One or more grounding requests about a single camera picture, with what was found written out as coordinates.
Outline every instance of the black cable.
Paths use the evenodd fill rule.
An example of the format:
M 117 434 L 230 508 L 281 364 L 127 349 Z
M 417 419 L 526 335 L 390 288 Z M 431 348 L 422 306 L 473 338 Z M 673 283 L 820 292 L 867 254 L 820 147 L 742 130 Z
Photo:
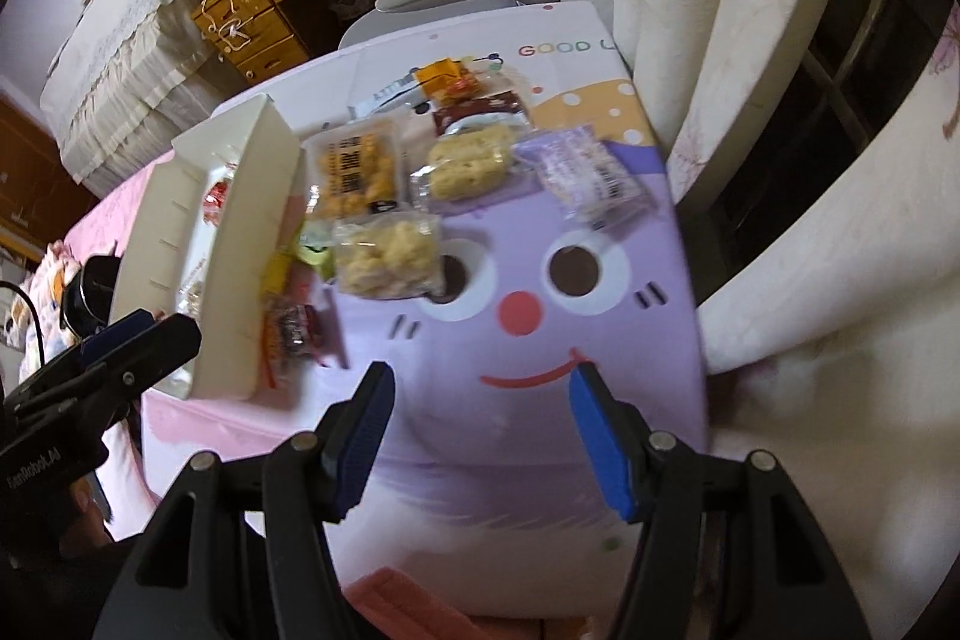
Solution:
M 40 368 L 42 369 L 47 360 L 43 355 L 43 335 L 40 333 L 40 316 L 37 314 L 37 308 L 34 307 L 34 303 L 32 303 L 30 300 L 30 296 L 26 295 L 21 287 L 15 286 L 13 283 L 8 283 L 6 280 L 0 280 L 0 287 L 5 287 L 5 289 L 12 290 L 27 303 L 27 307 L 30 309 L 30 315 L 34 319 L 34 330 L 37 332 L 37 351 L 40 352 Z

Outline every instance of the cartoon eye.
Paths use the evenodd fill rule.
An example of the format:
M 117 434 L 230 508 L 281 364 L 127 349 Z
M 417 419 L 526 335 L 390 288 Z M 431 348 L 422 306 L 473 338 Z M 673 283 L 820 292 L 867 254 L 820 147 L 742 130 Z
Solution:
M 431 317 L 448 322 L 480 314 L 496 292 L 496 265 L 482 244 L 470 239 L 447 239 L 440 243 L 446 290 L 439 296 L 419 298 L 419 306 Z
M 541 278 L 544 290 L 563 309 L 576 316 L 598 316 L 630 289 L 630 262 L 607 235 L 576 229 L 547 248 Z

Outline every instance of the yellow snack package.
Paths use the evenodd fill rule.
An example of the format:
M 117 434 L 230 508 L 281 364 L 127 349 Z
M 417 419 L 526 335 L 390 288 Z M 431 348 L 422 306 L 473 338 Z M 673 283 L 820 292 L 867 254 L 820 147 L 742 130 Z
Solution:
M 338 221 L 337 285 L 365 299 L 406 299 L 443 293 L 440 218 L 396 210 L 366 220 Z
M 306 140 L 316 218 L 349 218 L 395 209 L 402 199 L 400 150 L 392 119 L 371 118 Z

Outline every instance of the pink floral pattern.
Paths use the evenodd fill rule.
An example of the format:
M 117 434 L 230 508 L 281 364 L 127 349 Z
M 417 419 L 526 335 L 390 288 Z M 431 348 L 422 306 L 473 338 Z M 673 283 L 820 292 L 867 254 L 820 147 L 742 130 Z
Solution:
M 930 59 L 930 73 L 940 74 L 947 71 L 960 58 L 960 5 L 954 4 L 947 18 L 947 26 L 940 37 L 940 43 L 937 49 L 933 50 L 933 57 Z M 953 110 L 953 115 L 944 123 L 944 139 L 953 138 L 957 126 L 960 125 L 960 95 L 957 95 L 957 105 Z

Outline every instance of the red smile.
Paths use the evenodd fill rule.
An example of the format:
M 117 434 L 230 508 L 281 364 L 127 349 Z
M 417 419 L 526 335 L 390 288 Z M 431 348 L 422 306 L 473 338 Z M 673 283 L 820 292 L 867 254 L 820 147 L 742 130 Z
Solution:
M 560 380 L 565 375 L 573 372 L 573 367 L 580 362 L 588 362 L 589 359 L 576 348 L 570 348 L 570 360 L 556 369 L 544 372 L 541 375 L 531 375 L 527 378 L 491 378 L 487 375 L 481 375 L 480 381 L 487 386 L 493 386 L 496 389 L 534 389 L 537 386 L 543 386 L 547 383 L 553 383 Z

